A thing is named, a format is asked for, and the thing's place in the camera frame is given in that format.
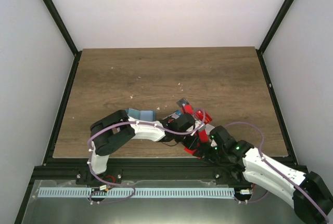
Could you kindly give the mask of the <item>large red card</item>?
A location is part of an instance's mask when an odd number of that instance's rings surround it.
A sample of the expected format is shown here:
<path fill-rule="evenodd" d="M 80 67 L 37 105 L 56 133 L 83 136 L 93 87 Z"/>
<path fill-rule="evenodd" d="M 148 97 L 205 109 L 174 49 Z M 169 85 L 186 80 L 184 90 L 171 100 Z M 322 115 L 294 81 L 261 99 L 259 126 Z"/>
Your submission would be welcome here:
<path fill-rule="evenodd" d="M 209 136 L 207 135 L 205 129 L 198 131 L 198 137 L 199 137 L 201 143 L 207 143 L 210 141 Z"/>

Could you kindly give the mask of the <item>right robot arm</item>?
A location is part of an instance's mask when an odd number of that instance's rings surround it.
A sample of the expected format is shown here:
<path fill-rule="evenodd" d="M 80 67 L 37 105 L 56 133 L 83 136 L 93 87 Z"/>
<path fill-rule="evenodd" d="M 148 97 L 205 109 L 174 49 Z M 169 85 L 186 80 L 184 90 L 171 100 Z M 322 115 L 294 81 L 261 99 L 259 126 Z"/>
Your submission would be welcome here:
<path fill-rule="evenodd" d="M 332 194 L 319 174 L 288 167 L 251 143 L 235 140 L 223 126 L 209 125 L 203 132 L 199 156 L 217 166 L 231 166 L 235 183 L 262 187 L 290 205 L 304 223 L 329 222 Z"/>

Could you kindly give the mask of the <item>red card with black stripe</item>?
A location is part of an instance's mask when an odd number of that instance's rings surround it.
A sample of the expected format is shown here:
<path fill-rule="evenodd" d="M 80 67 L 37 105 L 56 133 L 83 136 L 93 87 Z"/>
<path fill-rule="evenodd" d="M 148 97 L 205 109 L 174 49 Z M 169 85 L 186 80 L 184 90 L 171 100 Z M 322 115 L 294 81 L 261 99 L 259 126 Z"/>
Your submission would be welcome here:
<path fill-rule="evenodd" d="M 192 156 L 201 159 L 202 158 L 202 152 L 200 149 L 200 146 L 196 146 L 194 148 L 184 148 L 184 151 L 186 151 L 187 153 L 191 154 Z"/>

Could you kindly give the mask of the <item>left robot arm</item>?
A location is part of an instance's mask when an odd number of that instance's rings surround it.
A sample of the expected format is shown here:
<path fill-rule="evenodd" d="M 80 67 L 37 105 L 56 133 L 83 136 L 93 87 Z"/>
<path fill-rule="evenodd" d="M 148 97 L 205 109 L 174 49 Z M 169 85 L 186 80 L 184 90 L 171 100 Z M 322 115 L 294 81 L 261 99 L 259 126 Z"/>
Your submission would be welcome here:
<path fill-rule="evenodd" d="M 204 122 L 193 113 L 178 117 L 168 116 L 161 120 L 144 121 L 133 118 L 125 110 L 117 110 L 90 126 L 88 140 L 91 157 L 88 178 L 99 185 L 106 179 L 109 156 L 132 139 L 146 139 L 152 142 L 179 141 L 193 135 L 204 126 Z"/>

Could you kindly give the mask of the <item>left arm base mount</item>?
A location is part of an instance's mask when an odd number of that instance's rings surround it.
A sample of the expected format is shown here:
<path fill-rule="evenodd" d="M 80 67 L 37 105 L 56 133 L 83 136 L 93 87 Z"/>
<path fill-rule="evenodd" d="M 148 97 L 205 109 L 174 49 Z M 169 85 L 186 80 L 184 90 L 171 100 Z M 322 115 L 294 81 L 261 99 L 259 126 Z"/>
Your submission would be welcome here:
<path fill-rule="evenodd" d="M 86 186 L 100 186 L 102 185 L 102 182 L 96 179 L 90 171 L 83 171 L 79 172 L 78 176 L 79 178 L 76 179 L 77 185 L 86 185 Z M 112 183 L 120 183 L 121 179 L 118 178 L 118 175 L 113 173 L 102 173 L 100 175 L 97 175 L 100 179 L 112 182 Z"/>

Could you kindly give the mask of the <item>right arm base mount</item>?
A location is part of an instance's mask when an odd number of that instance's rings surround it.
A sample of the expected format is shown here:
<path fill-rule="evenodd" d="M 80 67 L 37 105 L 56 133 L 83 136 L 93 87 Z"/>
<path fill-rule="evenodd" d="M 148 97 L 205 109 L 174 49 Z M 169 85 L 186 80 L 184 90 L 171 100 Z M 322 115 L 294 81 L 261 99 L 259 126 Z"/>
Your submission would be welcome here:
<path fill-rule="evenodd" d="M 213 171 L 213 178 L 217 185 L 229 187 L 249 187 L 253 182 L 247 181 L 240 173 L 233 173 L 229 168 L 218 167 Z"/>

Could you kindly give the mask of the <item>teal leather card holder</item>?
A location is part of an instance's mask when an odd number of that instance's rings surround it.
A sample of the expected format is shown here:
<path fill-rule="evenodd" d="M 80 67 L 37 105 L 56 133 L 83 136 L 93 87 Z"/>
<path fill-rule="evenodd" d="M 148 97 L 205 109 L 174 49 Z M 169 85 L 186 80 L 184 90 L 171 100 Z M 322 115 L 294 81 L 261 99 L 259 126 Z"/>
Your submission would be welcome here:
<path fill-rule="evenodd" d="M 149 122 L 156 120 L 156 113 L 153 110 L 137 110 L 137 109 L 128 108 L 125 109 L 125 111 L 129 117 L 138 120 L 149 121 Z"/>

